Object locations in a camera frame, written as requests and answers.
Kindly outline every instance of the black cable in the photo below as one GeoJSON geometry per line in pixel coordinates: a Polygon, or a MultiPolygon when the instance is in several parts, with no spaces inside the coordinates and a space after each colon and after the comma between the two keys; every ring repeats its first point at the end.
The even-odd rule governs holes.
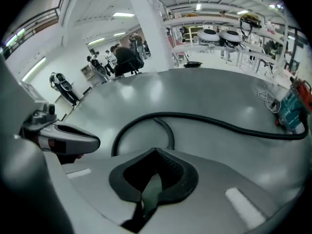
{"type": "Polygon", "coordinates": [[[154,118],[154,121],[156,121],[159,125],[161,125],[167,132],[168,139],[169,139],[167,149],[174,150],[175,149],[175,136],[170,126],[165,121],[159,118],[154,118]]]}
{"type": "Polygon", "coordinates": [[[213,125],[217,125],[223,128],[226,128],[228,130],[234,131],[239,134],[243,135],[249,135],[249,136],[255,136],[255,137],[260,137],[260,138],[269,138],[269,139],[280,139],[280,140],[299,140],[303,139],[308,135],[309,129],[308,129],[308,122],[307,122],[307,116],[305,114],[300,115],[301,122],[304,125],[305,131],[301,134],[295,134],[295,135],[290,135],[290,134],[271,134],[271,133],[265,133],[265,132],[260,132],[260,131],[255,131],[255,130],[249,130],[241,127],[237,127],[235,125],[229,124],[227,122],[206,117],[206,116],[200,116],[200,115],[194,115],[194,114],[188,114],[188,113],[176,113],[176,112],[158,112],[158,113],[151,113],[147,115],[143,115],[141,117],[136,118],[135,120],[131,121],[127,125],[125,125],[120,132],[117,134],[113,146],[112,146],[112,152],[111,156],[117,156],[118,152],[118,145],[121,140],[121,137],[124,135],[124,133],[131,128],[132,126],[136,125],[137,123],[146,120],[146,119],[151,119],[155,117],[176,117],[176,118],[185,118],[185,119],[193,119],[193,120],[198,120],[206,123],[210,123],[213,125]]]}

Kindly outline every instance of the ceiling light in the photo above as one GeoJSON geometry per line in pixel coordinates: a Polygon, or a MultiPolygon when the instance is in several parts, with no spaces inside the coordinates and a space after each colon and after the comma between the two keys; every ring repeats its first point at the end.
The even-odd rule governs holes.
{"type": "Polygon", "coordinates": [[[94,40],[94,41],[91,41],[91,42],[88,43],[88,45],[93,44],[93,43],[96,43],[96,42],[98,42],[98,41],[102,41],[102,40],[104,40],[104,39],[105,39],[105,37],[100,38],[100,39],[97,39],[97,40],[94,40]]]}
{"type": "Polygon", "coordinates": [[[26,81],[26,79],[31,75],[32,72],[35,71],[43,62],[45,61],[45,57],[42,58],[22,79],[22,81],[26,81]]]}
{"type": "Polygon", "coordinates": [[[121,13],[121,12],[116,12],[115,14],[113,14],[113,17],[133,17],[134,14],[131,13],[121,13]]]}
{"type": "Polygon", "coordinates": [[[16,39],[17,39],[17,35],[14,35],[11,39],[8,40],[5,46],[7,47],[10,46],[16,39]]]}
{"type": "Polygon", "coordinates": [[[123,35],[123,34],[125,34],[125,33],[126,33],[126,32],[116,33],[116,34],[114,34],[114,37],[115,37],[115,36],[123,35]]]}
{"type": "Polygon", "coordinates": [[[21,29],[20,31],[18,31],[17,33],[18,37],[24,34],[24,32],[25,32],[25,29],[21,29]]]}
{"type": "Polygon", "coordinates": [[[238,12],[239,15],[243,15],[243,14],[246,14],[246,13],[248,13],[248,10],[242,10],[242,11],[238,12]]]}

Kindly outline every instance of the railing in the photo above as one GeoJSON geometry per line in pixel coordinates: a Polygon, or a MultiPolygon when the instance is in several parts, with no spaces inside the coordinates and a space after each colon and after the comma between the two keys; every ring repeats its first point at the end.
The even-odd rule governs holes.
{"type": "Polygon", "coordinates": [[[2,45],[4,58],[8,59],[18,47],[36,33],[58,23],[63,2],[64,0],[59,0],[57,7],[43,11],[18,26],[2,45]]]}

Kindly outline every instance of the white pillar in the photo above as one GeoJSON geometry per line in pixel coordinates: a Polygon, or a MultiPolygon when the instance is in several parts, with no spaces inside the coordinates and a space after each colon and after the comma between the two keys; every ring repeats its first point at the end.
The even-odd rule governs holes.
{"type": "Polygon", "coordinates": [[[157,66],[157,70],[172,69],[174,62],[159,10],[160,2],[157,0],[130,0],[130,2],[151,51],[154,66],[157,66]]]}

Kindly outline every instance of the white cable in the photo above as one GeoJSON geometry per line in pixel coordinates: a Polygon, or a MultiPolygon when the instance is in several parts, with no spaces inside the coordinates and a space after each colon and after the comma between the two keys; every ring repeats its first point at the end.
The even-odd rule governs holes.
{"type": "Polygon", "coordinates": [[[277,100],[277,98],[274,96],[274,94],[269,90],[269,88],[267,86],[264,86],[264,91],[258,93],[258,98],[265,102],[265,106],[272,113],[277,114],[279,112],[279,110],[281,108],[280,102],[278,103],[278,105],[276,105],[278,108],[277,111],[275,111],[274,109],[271,108],[272,103],[274,102],[274,100],[277,100]]]}

